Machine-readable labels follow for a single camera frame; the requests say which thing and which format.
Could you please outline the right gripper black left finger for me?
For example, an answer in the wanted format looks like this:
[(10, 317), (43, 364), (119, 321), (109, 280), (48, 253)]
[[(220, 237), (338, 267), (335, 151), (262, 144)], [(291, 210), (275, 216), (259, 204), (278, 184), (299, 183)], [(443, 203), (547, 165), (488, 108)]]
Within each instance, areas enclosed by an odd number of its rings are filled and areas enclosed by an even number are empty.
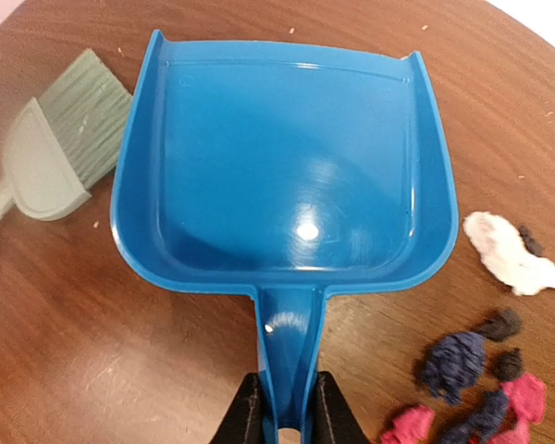
[(217, 444), (262, 442), (262, 388), (256, 373), (246, 374), (218, 429)]

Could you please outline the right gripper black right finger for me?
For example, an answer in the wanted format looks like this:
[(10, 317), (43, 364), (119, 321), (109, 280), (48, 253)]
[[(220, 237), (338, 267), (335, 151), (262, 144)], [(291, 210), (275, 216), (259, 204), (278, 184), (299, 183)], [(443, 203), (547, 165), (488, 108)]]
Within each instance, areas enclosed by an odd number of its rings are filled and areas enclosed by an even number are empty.
[(314, 389), (314, 442), (321, 444), (367, 443), (335, 378), (328, 371), (318, 373)]

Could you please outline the blue plastic dustpan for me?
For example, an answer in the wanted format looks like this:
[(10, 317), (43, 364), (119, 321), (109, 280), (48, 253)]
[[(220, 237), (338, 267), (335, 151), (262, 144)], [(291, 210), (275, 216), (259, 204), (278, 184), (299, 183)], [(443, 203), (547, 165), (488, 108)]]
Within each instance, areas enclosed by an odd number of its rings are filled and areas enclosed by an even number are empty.
[(327, 301), (416, 287), (459, 217), (419, 53), (152, 34), (110, 207), (148, 282), (253, 300), (265, 441), (315, 434)]

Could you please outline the green hand brush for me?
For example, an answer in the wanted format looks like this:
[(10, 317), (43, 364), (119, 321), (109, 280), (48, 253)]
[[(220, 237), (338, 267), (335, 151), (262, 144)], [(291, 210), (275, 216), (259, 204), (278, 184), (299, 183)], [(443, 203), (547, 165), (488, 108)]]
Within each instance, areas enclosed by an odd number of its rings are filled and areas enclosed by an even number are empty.
[(56, 221), (117, 164), (132, 96), (92, 49), (21, 108), (2, 151), (0, 221), (17, 207)]

